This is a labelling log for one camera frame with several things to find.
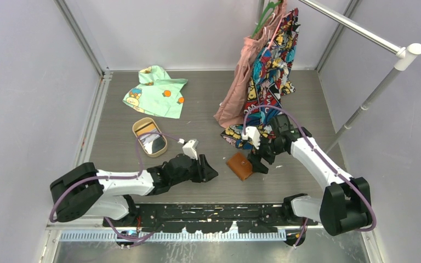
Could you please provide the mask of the gold credit card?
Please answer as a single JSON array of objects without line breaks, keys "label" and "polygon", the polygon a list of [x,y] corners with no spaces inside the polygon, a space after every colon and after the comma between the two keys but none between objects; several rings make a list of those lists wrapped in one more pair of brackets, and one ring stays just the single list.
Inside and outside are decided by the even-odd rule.
[{"label": "gold credit card", "polygon": [[141,127],[138,127],[135,132],[137,136],[141,136],[145,133],[154,132],[156,127],[153,122],[145,123]]}]

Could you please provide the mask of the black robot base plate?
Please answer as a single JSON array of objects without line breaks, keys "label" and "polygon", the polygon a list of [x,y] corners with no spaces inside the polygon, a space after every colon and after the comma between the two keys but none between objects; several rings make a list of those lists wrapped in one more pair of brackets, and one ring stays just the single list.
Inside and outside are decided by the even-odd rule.
[{"label": "black robot base plate", "polygon": [[272,233],[277,227],[301,227],[301,218],[290,218],[283,204],[136,204],[114,227],[179,233],[226,233],[235,224],[239,233]]}]

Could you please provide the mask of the brown leather card holder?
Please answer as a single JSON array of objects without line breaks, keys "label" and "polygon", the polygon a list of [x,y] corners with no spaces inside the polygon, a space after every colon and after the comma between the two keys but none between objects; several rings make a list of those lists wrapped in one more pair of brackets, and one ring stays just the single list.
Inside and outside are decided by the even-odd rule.
[{"label": "brown leather card holder", "polygon": [[226,165],[241,181],[247,180],[253,174],[251,162],[241,152],[237,152],[229,158]]}]

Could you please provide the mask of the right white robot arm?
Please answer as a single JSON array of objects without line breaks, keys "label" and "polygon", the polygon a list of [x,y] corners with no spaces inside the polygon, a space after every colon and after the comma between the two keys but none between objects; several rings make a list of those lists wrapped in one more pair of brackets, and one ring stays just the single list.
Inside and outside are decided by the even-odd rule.
[{"label": "right white robot arm", "polygon": [[308,130],[294,127],[286,114],[273,118],[271,126],[275,130],[274,138],[261,135],[253,126],[243,129],[243,140],[253,144],[248,155],[252,171],[267,174],[269,169],[262,161],[273,164],[276,156],[288,153],[323,189],[322,198],[312,198],[306,193],[286,197],[282,203],[282,217],[287,224],[312,220],[321,223],[331,236],[349,231],[371,231],[376,227],[366,179],[355,178],[342,170],[323,152]]}]

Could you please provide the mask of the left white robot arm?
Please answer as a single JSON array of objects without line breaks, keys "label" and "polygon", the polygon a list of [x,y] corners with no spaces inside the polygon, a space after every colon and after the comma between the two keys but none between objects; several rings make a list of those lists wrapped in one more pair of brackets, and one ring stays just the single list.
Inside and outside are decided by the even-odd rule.
[{"label": "left white robot arm", "polygon": [[100,216],[132,226],[138,219],[132,195],[161,195],[182,182],[209,182],[217,176],[204,154],[197,159],[178,154],[137,172],[105,171],[86,162],[50,184],[54,206],[49,220],[70,222],[82,216]]}]

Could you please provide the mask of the beige oval card tray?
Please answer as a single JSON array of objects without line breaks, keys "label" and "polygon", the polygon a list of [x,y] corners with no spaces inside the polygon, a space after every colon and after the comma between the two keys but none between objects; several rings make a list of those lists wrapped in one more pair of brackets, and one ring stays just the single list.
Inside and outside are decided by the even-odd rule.
[{"label": "beige oval card tray", "polygon": [[166,152],[167,139],[152,118],[145,117],[136,121],[132,126],[132,132],[149,157],[156,158]]}]

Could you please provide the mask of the white VIP card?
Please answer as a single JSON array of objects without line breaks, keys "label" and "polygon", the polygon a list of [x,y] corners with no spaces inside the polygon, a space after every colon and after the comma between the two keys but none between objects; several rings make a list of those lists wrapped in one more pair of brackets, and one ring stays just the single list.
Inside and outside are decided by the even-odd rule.
[{"label": "white VIP card", "polygon": [[163,137],[155,133],[143,134],[139,136],[138,139],[140,140],[144,148],[154,148],[154,147],[161,148],[164,144]]}]

